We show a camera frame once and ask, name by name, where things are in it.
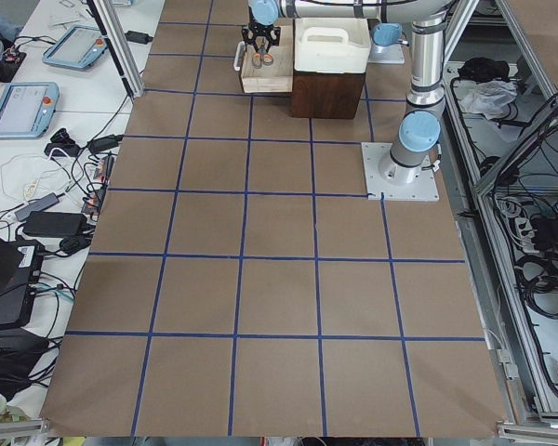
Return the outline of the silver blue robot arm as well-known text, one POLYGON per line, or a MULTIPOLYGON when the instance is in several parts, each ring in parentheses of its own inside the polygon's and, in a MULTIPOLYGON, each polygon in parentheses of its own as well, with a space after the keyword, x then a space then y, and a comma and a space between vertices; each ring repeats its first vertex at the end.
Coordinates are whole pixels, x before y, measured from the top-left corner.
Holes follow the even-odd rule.
POLYGON ((412 169, 421 166, 440 136, 447 8, 446 1, 250 1, 248 27, 253 32, 270 31, 280 18, 409 22, 413 65, 406 94, 407 112, 389 158, 398 167, 412 169))

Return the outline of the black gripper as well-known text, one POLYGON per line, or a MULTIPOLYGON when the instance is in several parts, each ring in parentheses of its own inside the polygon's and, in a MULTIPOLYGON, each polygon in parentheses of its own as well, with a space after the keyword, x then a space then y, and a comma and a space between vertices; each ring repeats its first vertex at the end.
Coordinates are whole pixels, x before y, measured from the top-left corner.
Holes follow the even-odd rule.
POLYGON ((263 25, 251 20, 241 29, 243 41, 247 46, 255 49, 269 49, 271 46, 279 46, 281 29, 274 25, 263 25))

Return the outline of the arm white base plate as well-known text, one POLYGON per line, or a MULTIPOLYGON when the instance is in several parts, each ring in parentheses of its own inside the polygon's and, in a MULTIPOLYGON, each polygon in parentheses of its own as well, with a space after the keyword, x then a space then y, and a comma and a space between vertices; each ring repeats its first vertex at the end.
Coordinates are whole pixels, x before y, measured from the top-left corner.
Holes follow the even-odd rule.
POLYGON ((395 43, 389 46, 379 46, 373 43, 368 62, 374 64, 403 65, 405 63, 405 55, 402 45, 400 43, 395 43))
POLYGON ((391 143, 362 142, 366 196, 369 200, 437 202, 440 198, 429 156, 415 167, 391 157, 391 143))

